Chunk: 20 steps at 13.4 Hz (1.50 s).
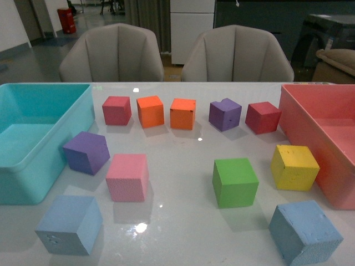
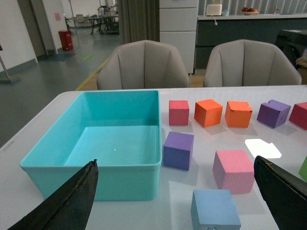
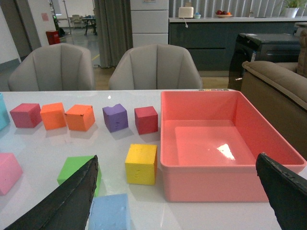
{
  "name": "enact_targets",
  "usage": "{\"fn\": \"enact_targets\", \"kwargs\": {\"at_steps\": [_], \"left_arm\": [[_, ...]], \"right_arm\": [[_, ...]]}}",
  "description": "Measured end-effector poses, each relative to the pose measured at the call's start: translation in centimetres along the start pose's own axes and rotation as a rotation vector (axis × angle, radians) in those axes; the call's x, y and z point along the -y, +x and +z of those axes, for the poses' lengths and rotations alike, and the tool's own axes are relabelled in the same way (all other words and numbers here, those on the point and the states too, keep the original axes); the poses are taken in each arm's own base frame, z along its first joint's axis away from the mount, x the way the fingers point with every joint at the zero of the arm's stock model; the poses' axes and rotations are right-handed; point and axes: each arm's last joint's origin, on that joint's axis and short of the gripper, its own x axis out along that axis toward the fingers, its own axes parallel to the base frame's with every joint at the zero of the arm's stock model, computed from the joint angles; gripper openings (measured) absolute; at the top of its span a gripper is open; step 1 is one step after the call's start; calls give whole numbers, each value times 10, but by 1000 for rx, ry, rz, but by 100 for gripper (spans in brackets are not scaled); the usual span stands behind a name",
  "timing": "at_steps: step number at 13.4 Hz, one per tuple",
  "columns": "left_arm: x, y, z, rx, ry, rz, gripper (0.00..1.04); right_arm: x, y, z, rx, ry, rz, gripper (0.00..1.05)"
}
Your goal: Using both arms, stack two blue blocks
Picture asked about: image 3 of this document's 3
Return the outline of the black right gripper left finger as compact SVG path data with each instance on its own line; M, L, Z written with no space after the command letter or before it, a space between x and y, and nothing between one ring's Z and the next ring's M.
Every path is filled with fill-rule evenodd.
M89 159L7 230L83 230L98 178L98 157Z

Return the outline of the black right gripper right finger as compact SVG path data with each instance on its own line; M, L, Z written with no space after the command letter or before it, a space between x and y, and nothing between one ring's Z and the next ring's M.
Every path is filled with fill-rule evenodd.
M307 228L307 180L265 153L256 160L257 176L283 230Z

